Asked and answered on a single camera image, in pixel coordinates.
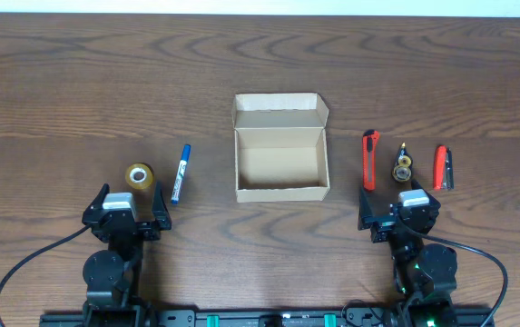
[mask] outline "black and red object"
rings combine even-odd
[[[380,133],[368,130],[362,134],[362,177],[363,186],[367,191],[374,191],[376,186],[375,150]]]
[[[451,150],[439,145],[435,151],[433,166],[433,188],[435,190],[453,190],[453,158]]]

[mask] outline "box lid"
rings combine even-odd
[[[324,128],[329,116],[316,93],[236,94],[233,127],[243,128]]]

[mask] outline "cardboard box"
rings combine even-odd
[[[237,94],[232,116],[239,203],[324,199],[329,109],[318,94]]]

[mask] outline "wooden table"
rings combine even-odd
[[[318,92],[330,108],[323,202],[236,203],[238,93]],[[378,191],[407,143],[430,188],[435,148],[456,189],[432,234],[496,255],[510,287],[495,316],[520,326],[520,19],[0,15],[0,280],[78,230],[103,183],[150,164],[166,199],[192,145],[173,229],[147,246],[142,296],[208,308],[339,307],[398,297],[386,244],[357,230],[360,136],[382,133]],[[79,310],[90,233],[7,284],[8,326]],[[456,303],[492,305],[501,274],[458,251]]]

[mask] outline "red object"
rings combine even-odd
[[[362,177],[365,190],[374,191],[376,186],[375,150],[380,133],[368,130],[362,135]]]
[[[447,148],[439,145],[435,151],[435,162],[433,166],[433,188],[441,190],[443,188],[443,179],[445,177],[445,165],[447,159]]]

